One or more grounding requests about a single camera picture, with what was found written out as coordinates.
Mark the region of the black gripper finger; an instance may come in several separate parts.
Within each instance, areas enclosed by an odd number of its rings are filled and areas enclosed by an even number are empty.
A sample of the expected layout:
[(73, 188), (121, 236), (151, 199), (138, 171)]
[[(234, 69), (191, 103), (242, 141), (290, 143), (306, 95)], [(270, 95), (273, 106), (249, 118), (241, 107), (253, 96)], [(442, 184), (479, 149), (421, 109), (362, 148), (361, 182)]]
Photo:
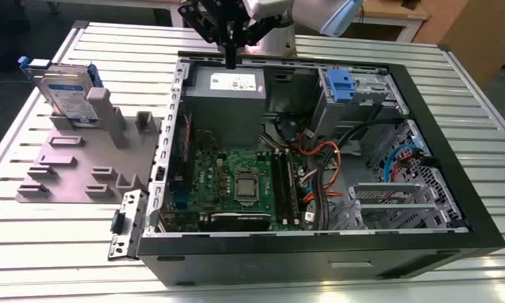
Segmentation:
[(257, 21), (253, 25), (245, 26), (250, 19), (239, 15), (233, 20), (231, 41), (230, 41), (230, 68), (235, 68), (238, 49), (246, 45), (254, 45), (269, 31), (282, 22), (282, 15), (269, 16)]
[(231, 40), (223, 1), (179, 1), (178, 14), (209, 44), (225, 55), (225, 68), (231, 68)]

